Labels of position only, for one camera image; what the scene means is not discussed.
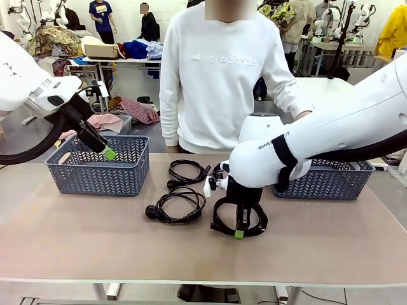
white sweatshirt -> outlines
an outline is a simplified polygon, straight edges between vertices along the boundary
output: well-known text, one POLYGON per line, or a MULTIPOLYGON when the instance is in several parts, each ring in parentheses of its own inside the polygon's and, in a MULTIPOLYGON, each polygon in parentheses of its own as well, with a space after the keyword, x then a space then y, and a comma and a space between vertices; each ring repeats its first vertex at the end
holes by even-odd
POLYGON ((279 30, 255 20, 205 20, 205 3, 176 15, 165 36, 160 108, 167 146, 191 153, 227 153, 254 110, 253 88, 263 76, 268 94, 293 117, 313 110, 290 73, 279 30))

cardboard box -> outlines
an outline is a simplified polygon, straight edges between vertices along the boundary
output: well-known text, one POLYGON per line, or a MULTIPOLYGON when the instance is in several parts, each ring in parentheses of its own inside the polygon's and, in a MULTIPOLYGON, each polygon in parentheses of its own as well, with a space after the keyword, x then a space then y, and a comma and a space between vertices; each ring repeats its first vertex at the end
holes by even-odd
POLYGON ((86 44, 85 54, 91 59, 117 59, 120 57, 118 49, 116 44, 86 44))

blue cloth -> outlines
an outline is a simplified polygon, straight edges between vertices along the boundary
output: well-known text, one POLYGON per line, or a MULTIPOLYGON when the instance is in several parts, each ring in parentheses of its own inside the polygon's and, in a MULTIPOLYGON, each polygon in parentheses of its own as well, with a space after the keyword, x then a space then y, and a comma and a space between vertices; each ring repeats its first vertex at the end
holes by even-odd
POLYGON ((85 58, 85 56, 81 56, 81 57, 78 57, 78 58, 72 58, 72 60, 74 62, 76 62, 78 65, 89 65, 89 64, 91 64, 91 62, 84 61, 83 60, 84 58, 85 58))
POLYGON ((89 4, 89 14, 92 14, 95 18, 101 18, 103 23, 100 24, 95 21, 97 32, 111 32, 112 27, 110 26, 109 15, 112 14, 112 8, 110 4, 106 1, 98 3, 93 1, 89 4))
POLYGON ((124 43, 127 53, 134 59, 146 59, 148 45, 141 43, 137 40, 133 40, 130 43, 124 43))

clothing pile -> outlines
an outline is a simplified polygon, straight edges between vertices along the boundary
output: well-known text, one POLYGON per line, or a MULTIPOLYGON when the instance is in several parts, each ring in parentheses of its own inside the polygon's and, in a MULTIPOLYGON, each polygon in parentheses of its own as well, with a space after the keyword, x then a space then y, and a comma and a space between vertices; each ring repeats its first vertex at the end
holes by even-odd
POLYGON ((120 56, 123 59, 161 59, 163 55, 163 45, 156 41, 136 39, 127 43, 119 43, 120 56))
POLYGON ((283 0, 265 0, 258 11, 277 26, 287 25, 296 16, 289 2, 283 0))
POLYGON ((143 100, 148 104, 131 100, 126 97, 119 98, 121 99, 120 105, 122 108, 138 122, 149 125, 160 121, 159 110, 149 101, 149 98, 148 100, 145 100, 145 98, 138 98, 138 100, 143 100))
POLYGON ((73 31, 61 27, 39 27, 29 43, 29 54, 41 58, 50 56, 54 47, 65 56, 74 57, 78 54, 80 39, 73 31))

black cable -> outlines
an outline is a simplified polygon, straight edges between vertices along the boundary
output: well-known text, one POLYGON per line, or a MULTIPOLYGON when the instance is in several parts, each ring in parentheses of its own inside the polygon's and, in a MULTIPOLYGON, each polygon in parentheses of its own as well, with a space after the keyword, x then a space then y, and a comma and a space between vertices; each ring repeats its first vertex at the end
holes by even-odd
POLYGON ((156 219, 164 224, 188 224, 197 220, 202 215, 202 210, 206 205, 206 198, 204 195, 197 193, 193 189, 186 186, 179 186, 172 189, 168 194, 163 195, 155 205, 149 205, 146 208, 146 216, 150 219, 156 219), (177 192, 180 189, 187 189, 187 191, 177 192), (163 206, 172 198, 184 198, 195 205, 194 211, 188 213, 183 218, 171 217, 165 213, 163 206))
POLYGON ((326 301, 326 302, 335 303, 335 304, 339 304, 339 305, 348 305, 347 300, 346 300, 346 303, 343 303, 343 302, 340 302, 340 301, 334 301, 334 300, 329 300, 329 299, 323 299, 321 297, 316 297, 316 296, 314 296, 312 294, 309 294, 309 293, 305 292, 304 290, 302 290, 302 292, 303 292, 303 294, 306 294, 307 296, 309 296, 309 297, 311 297, 313 299, 316 299, 316 300, 326 301))
POLYGON ((34 16, 34 23, 37 25, 36 11, 34 10, 34 5, 32 3, 32 0, 30 0, 30 2, 31 2, 32 15, 34 16))
POLYGON ((169 174, 174 178, 172 180, 169 180, 167 182, 167 187, 168 189, 174 189, 179 186, 189 186, 191 184, 199 183, 202 182, 206 179, 206 176, 208 175, 210 171, 210 166, 208 165, 206 168, 203 168, 201 164, 198 162, 192 161, 192 160, 176 160, 171 162, 170 164, 170 169, 169 169, 169 174), (174 168, 178 165, 181 164, 188 164, 196 167, 199 170, 199 175, 196 176, 195 178, 186 178, 178 173, 175 173, 174 168))
POLYGON ((37 146, 29 149, 28 151, 21 152, 19 154, 0 154, 0 164, 2 165, 15 165, 31 161, 40 155, 44 154, 49 148, 51 148, 62 134, 65 125, 65 118, 60 115, 53 125, 50 133, 41 141, 37 146))
MULTIPOLYGON (((210 225, 210 228, 212 230, 218 231, 218 232, 222 232, 226 235, 235 235, 235 230, 231 229, 230 227, 228 227, 219 217, 219 215, 217 214, 217 210, 224 204, 231 204, 231 205, 237 205, 236 203, 233 202, 228 202, 228 198, 224 197, 219 199, 216 203, 215 203, 215 207, 214 207, 214 215, 213 215, 213 221, 212 224, 210 225)), ((251 236, 258 236, 261 233, 263 233, 266 228, 267 228, 267 224, 268 224, 268 218, 266 213, 263 211, 263 208, 261 207, 261 205, 259 203, 253 204, 251 205, 251 208, 253 211, 256 212, 258 218, 259 218, 259 222, 254 226, 251 227, 250 229, 248 229, 245 233, 244 236, 245 237, 251 237, 251 236)))

